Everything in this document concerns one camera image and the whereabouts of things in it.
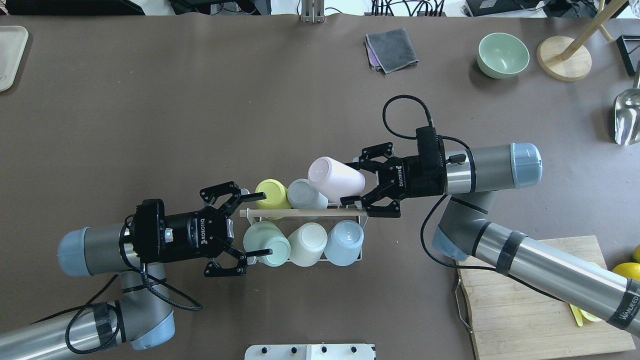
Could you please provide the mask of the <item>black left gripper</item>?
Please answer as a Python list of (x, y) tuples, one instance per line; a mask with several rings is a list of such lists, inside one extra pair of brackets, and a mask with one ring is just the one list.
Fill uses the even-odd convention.
[[(242, 203), (266, 199), (264, 192), (249, 193), (233, 182), (204, 187), (199, 192), (205, 207), (199, 211), (164, 217), (165, 231), (171, 230), (172, 240), (164, 238), (160, 245), (160, 262), (166, 264), (196, 258), (210, 259), (204, 269), (206, 278), (242, 276), (247, 267), (255, 265), (259, 258), (272, 255), (271, 248), (243, 252), (229, 245), (234, 240), (233, 220), (229, 217)], [(220, 207), (213, 205), (218, 198), (229, 195)], [(222, 252), (237, 260), (233, 268), (223, 268), (215, 260)]]

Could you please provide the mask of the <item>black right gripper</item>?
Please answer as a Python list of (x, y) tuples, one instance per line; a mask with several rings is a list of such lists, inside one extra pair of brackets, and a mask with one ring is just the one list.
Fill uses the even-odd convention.
[[(386, 142), (362, 148), (361, 155), (345, 165), (354, 170), (370, 173), (377, 171), (377, 186), (366, 194), (343, 196), (341, 205), (357, 205), (370, 218), (400, 218), (399, 200), (419, 198), (419, 184), (415, 175), (420, 170), (419, 157), (396, 157), (394, 145)], [(384, 198), (391, 199), (385, 206), (375, 205)]]

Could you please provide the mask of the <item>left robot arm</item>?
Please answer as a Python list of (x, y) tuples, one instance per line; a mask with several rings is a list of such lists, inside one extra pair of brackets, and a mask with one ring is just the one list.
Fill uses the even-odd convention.
[(82, 305), (43, 317), (1, 335), (3, 360), (65, 360), (107, 351), (120, 344), (145, 350), (170, 340), (178, 309), (202, 305), (167, 282), (165, 264), (205, 258), (208, 278), (246, 274), (272, 250), (233, 246), (232, 214), (243, 203), (266, 199), (233, 182), (199, 191), (204, 207), (167, 215), (162, 199), (142, 201), (121, 223), (85, 227), (66, 234), (57, 257), (72, 277), (110, 274)]

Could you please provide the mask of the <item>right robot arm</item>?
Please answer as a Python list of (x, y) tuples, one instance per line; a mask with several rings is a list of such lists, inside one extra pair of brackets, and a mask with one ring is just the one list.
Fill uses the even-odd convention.
[(639, 335), (639, 281), (598, 268), (535, 239), (555, 230), (594, 230), (608, 240), (639, 239), (639, 180), (631, 171), (589, 171), (562, 194), (540, 199), (516, 190), (538, 184), (543, 162), (531, 143), (458, 149), (418, 142), (417, 155), (398, 157), (393, 144), (364, 148), (348, 170), (375, 174), (375, 188), (343, 197), (370, 217), (398, 218), (400, 201), (447, 195), (432, 246), (457, 261), (473, 256), (485, 269), (578, 306), (611, 326)]

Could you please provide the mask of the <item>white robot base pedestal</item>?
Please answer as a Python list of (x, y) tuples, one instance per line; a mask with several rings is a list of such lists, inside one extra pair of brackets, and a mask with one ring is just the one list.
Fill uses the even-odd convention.
[(245, 360), (375, 360), (374, 344), (256, 344), (247, 348)]

